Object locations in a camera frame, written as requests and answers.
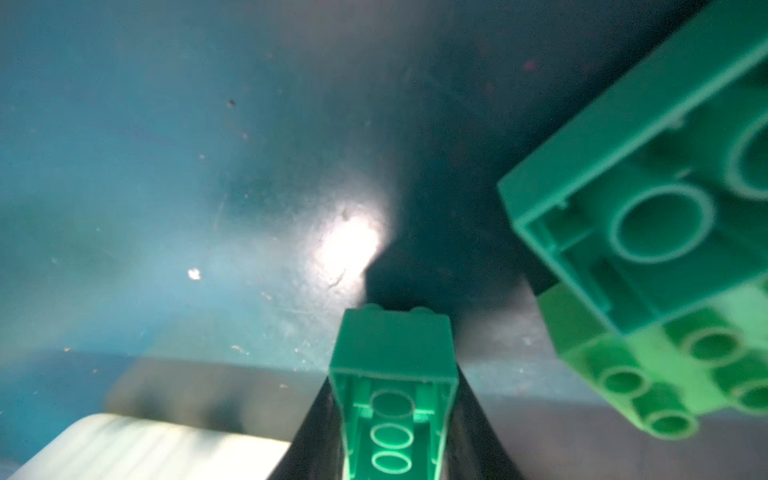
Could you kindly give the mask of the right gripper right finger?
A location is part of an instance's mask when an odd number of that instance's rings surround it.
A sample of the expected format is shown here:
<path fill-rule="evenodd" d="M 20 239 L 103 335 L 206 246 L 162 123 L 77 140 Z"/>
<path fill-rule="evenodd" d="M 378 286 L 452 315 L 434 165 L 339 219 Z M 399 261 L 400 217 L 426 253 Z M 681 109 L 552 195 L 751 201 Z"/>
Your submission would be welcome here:
<path fill-rule="evenodd" d="M 444 479 L 513 480 L 522 473 L 500 443 L 467 379 L 459 386 L 443 457 Z"/>

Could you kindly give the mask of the long light green lego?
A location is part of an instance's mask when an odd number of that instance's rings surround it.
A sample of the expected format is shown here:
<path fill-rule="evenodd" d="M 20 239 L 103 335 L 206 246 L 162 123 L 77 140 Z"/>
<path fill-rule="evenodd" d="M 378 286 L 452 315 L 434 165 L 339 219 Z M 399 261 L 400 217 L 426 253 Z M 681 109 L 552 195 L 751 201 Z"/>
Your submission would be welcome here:
<path fill-rule="evenodd" d="M 537 303 L 558 357 L 656 438 L 689 438 L 701 416 L 727 408 L 767 413 L 766 281 L 627 335 L 608 330 L 562 284 Z"/>

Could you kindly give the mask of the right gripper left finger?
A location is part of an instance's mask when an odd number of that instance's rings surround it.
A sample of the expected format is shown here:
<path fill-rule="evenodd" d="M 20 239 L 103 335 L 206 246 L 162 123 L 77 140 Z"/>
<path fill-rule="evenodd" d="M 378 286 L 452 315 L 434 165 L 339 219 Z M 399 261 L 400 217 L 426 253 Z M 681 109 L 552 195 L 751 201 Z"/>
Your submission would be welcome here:
<path fill-rule="evenodd" d="M 342 417 L 326 379 L 293 442 L 268 479 L 343 479 L 344 463 Z"/>

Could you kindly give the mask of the dark green lego plate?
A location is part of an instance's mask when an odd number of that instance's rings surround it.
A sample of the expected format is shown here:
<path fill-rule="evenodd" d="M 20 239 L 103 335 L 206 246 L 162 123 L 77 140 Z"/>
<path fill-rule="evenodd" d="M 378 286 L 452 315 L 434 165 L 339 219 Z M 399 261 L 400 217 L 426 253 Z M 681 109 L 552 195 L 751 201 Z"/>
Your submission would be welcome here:
<path fill-rule="evenodd" d="M 510 223 L 627 334 L 767 276 L 767 5 L 715 1 L 505 175 Z"/>

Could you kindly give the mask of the long dark green lego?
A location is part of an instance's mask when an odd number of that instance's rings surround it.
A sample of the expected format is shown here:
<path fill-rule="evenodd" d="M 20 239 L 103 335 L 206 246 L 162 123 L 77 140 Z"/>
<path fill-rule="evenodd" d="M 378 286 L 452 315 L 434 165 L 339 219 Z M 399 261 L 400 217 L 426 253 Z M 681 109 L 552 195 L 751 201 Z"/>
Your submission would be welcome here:
<path fill-rule="evenodd" d="M 376 304 L 346 310 L 329 381 L 345 478 L 440 478 L 459 386 L 448 316 Z"/>

